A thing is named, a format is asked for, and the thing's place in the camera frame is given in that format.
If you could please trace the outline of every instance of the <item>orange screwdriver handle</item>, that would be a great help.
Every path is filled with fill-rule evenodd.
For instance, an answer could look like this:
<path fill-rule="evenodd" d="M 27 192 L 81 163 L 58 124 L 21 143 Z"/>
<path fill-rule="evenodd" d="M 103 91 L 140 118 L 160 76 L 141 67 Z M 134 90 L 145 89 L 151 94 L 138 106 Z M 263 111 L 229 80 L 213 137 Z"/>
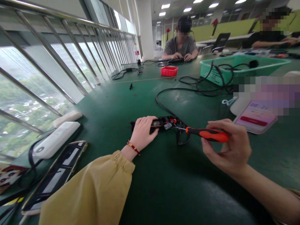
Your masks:
<path fill-rule="evenodd" d="M 205 138 L 208 141 L 225 143 L 229 140 L 229 136 L 227 133 L 215 129 L 194 129 L 187 127 L 185 131 L 188 134 L 198 135 L 199 137 Z"/>

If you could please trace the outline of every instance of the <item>hand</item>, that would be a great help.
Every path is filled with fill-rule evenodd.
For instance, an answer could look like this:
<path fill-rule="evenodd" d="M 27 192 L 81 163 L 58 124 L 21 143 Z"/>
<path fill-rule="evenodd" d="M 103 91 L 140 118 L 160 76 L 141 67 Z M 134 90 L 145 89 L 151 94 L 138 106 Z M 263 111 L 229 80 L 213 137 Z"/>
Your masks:
<path fill-rule="evenodd" d="M 295 45 L 299 40 L 295 40 L 295 39 L 289 39 L 287 41 L 284 41 L 284 44 L 289 44 L 290 46 Z"/>
<path fill-rule="evenodd" d="M 152 134 L 150 133 L 150 126 L 153 120 L 157 119 L 155 116 L 147 116 L 143 118 L 138 118 L 135 122 L 133 133 L 130 139 L 138 151 L 143 150 L 158 134 L 158 128 Z"/>
<path fill-rule="evenodd" d="M 178 58 L 182 58 L 182 55 L 179 52 L 172 55 L 172 59 L 178 59 Z"/>
<path fill-rule="evenodd" d="M 223 144 L 220 153 L 216 153 L 211 144 L 201 138 L 204 154 L 223 172 L 235 177 L 242 174 L 248 165 L 251 147 L 245 127 L 232 123 L 230 119 L 209 121 L 208 129 L 222 129 L 229 135 L 229 141 Z"/>
<path fill-rule="evenodd" d="M 184 61 L 187 62 L 187 61 L 190 61 L 193 59 L 193 56 L 192 54 L 188 53 L 184 56 Z"/>

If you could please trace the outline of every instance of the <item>green tabletop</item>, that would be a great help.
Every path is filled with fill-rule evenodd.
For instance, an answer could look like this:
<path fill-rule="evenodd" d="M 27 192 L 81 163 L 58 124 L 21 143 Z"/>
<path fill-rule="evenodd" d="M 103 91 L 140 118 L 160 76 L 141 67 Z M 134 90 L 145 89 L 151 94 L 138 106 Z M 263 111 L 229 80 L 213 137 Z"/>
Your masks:
<path fill-rule="evenodd" d="M 164 78 L 157 64 L 147 62 L 141 75 L 126 73 L 123 79 L 107 80 L 96 87 L 76 105 L 83 114 L 78 120 L 83 130 L 76 140 L 89 143 L 77 171 L 98 157 L 121 150 L 132 133 L 129 122 L 147 115 L 169 115 L 156 103 L 156 94 L 166 88 L 188 87 L 179 82 L 179 77 L 199 77 L 199 61 L 213 57 L 200 56 L 179 66 L 177 76 Z M 298 62 L 292 65 L 299 70 Z M 295 69 L 287 67 L 277 76 Z M 215 87 L 209 81 L 202 85 Z M 159 96 L 163 104 L 195 128 L 206 127 L 210 120 L 234 119 L 229 108 L 221 104 L 231 98 L 225 92 L 205 97 L 183 90 Z M 298 133 L 296 126 L 275 123 L 262 135 L 249 134 L 253 149 L 249 164 L 283 187 L 300 189 Z M 213 147 L 219 151 L 221 144 L 214 143 Z M 177 146 L 175 130 L 160 131 L 133 162 L 136 168 L 120 224 L 273 224 L 254 197 L 211 164 L 197 136 L 187 145 Z M 37 224 L 38 218 L 32 216 L 24 224 Z M 18 211 L 9 224 L 18 224 L 20 219 Z"/>

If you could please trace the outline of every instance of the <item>red bracelet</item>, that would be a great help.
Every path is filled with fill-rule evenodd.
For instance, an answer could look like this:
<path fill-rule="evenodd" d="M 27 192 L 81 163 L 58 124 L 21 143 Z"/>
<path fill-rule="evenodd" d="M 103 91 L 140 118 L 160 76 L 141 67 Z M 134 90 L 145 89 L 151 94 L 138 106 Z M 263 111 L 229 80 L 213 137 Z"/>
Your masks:
<path fill-rule="evenodd" d="M 135 151 L 137 152 L 137 155 L 138 155 L 138 156 L 140 156 L 140 152 L 137 150 L 137 148 L 136 148 L 132 143 L 129 142 L 129 140 L 128 140 L 127 144 L 128 144 L 130 147 L 132 147 L 133 150 L 135 150 Z"/>

